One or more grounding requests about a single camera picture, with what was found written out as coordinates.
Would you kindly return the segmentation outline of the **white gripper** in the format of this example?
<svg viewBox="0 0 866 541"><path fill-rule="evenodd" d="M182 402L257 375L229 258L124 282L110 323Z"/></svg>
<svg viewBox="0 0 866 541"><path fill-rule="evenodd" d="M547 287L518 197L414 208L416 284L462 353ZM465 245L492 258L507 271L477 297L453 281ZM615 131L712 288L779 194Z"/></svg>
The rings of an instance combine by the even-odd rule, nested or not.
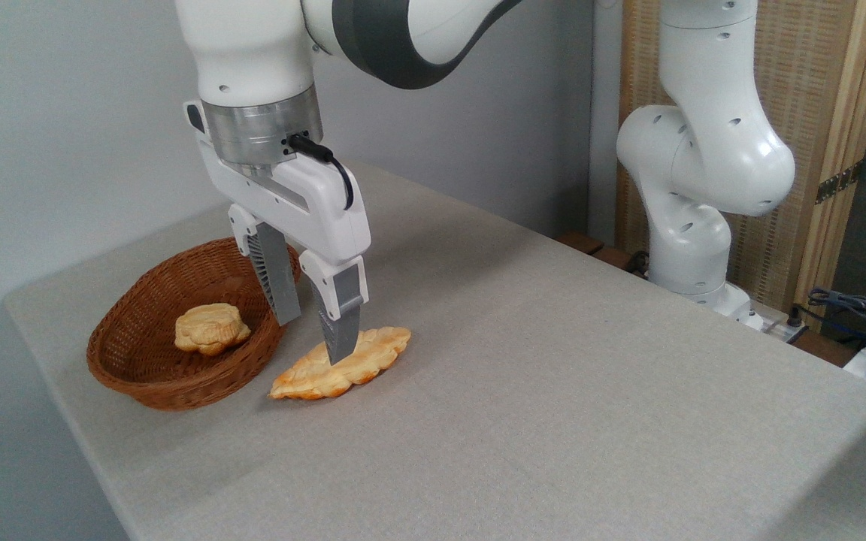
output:
<svg viewBox="0 0 866 541"><path fill-rule="evenodd" d="M300 267L313 286L329 363L336 365L354 352L361 306L368 302L360 255L370 246L371 233L356 177L303 154L265 174L243 175L214 151L202 103L183 106L207 174L220 194L235 203L228 216L238 251L251 261L281 326L301 315L282 233L310 249L300 255Z"/></svg>

